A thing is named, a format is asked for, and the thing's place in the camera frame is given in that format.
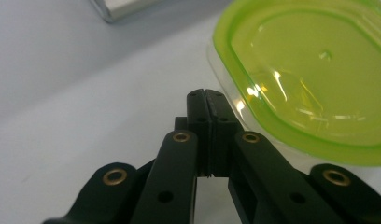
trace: green lid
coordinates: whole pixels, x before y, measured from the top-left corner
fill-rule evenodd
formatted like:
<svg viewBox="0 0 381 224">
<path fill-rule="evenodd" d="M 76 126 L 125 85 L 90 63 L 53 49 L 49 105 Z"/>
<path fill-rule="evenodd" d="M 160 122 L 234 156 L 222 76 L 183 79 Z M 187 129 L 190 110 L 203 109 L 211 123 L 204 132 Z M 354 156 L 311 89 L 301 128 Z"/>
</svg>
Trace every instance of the green lid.
<svg viewBox="0 0 381 224">
<path fill-rule="evenodd" d="M 381 165 L 381 3 L 236 0 L 214 45 L 255 120 L 314 156 Z"/>
</svg>

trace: white surface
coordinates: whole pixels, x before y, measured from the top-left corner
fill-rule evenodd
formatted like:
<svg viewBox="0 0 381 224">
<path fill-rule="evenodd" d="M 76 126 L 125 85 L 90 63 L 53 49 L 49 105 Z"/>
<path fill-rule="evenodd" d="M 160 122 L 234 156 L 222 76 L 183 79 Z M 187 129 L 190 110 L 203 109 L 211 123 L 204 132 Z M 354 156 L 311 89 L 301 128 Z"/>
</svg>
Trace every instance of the white surface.
<svg viewBox="0 0 381 224">
<path fill-rule="evenodd" d="M 205 52 L 229 2 L 109 25 L 87 0 L 0 0 L 0 224 L 61 217 L 98 168 L 156 157 L 186 94 L 220 91 Z M 199 179 L 195 223 L 239 223 L 226 183 Z"/>
</svg>

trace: container lid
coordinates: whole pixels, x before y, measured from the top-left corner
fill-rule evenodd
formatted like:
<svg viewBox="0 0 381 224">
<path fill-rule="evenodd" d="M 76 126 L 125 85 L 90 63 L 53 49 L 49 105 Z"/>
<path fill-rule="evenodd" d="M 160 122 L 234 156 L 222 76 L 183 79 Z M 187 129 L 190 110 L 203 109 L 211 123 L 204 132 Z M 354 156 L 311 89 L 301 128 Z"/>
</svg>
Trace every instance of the container lid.
<svg viewBox="0 0 381 224">
<path fill-rule="evenodd" d="M 323 159 L 381 165 L 381 2 L 236 0 L 213 39 L 269 134 Z"/>
</svg>

